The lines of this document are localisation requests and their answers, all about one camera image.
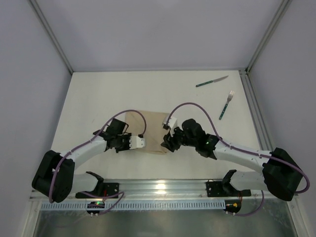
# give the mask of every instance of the green fork handle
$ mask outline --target green fork handle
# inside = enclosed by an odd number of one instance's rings
[[[225,113],[225,110],[226,110],[227,106],[228,106],[228,104],[226,104],[225,107],[223,108],[223,111],[222,111],[221,115],[219,116],[219,120],[222,119],[222,117],[223,117],[223,115],[224,115],[224,113]]]

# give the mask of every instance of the gray wall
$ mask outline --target gray wall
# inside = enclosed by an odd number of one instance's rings
[[[246,67],[281,0],[38,0],[75,71]]]
[[[16,235],[70,74],[26,0],[0,1],[1,236]]]
[[[316,1],[294,0],[251,72],[277,146],[311,180],[302,194],[316,227]]]

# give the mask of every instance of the brown paper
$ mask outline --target brown paper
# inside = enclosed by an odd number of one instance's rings
[[[163,142],[163,136],[168,133],[167,130],[162,128],[162,122],[168,114],[149,111],[139,112],[141,112],[146,119],[147,129],[144,134],[146,146],[138,150],[147,153],[166,154],[168,149],[162,147],[160,144]],[[137,113],[127,112],[125,122],[129,125],[127,132],[131,132],[133,135],[138,135],[144,130],[144,121]]]

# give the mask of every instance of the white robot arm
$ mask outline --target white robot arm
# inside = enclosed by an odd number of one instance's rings
[[[52,199],[55,202],[63,201],[69,194],[90,192],[95,196],[102,196],[103,178],[92,172],[74,174],[75,170],[92,157],[114,148],[116,152],[133,150],[145,147],[145,139],[141,136],[132,136],[123,132],[127,124],[113,119],[106,131],[102,131],[96,138],[90,139],[90,143],[75,151],[57,153],[48,151],[33,179],[32,187],[46,196],[49,196],[49,188],[52,183],[53,173],[58,162],[68,153],[67,158],[61,163],[58,175],[54,181]]]
[[[290,201],[303,177],[301,169],[283,149],[257,151],[233,144],[218,136],[206,134],[194,119],[184,121],[180,129],[177,119],[171,117],[165,119],[163,128],[169,129],[169,132],[161,145],[171,152],[180,146],[191,146],[203,157],[230,161],[254,170],[230,170],[222,181],[227,194],[249,189],[266,190],[277,198]]]

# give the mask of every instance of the fork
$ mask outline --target fork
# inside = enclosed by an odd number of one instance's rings
[[[226,108],[227,108],[229,102],[232,100],[234,94],[235,94],[234,91],[231,91],[231,92],[229,93],[229,95],[228,95],[228,97],[227,97],[226,105],[224,106],[223,111],[222,111],[221,115],[219,116],[219,120],[222,119],[222,117],[223,117],[223,115],[224,115],[224,113],[225,113],[225,110],[226,110]]]

